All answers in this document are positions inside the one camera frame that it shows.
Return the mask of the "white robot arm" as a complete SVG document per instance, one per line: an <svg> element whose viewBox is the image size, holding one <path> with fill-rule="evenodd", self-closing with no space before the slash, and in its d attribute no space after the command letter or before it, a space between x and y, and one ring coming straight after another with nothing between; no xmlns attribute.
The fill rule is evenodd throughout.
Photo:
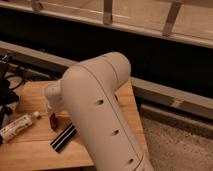
<svg viewBox="0 0 213 171"><path fill-rule="evenodd" d="M51 112L70 114L97 171L154 171L115 97L130 73L127 57L110 52L72 65L44 89Z"/></svg>

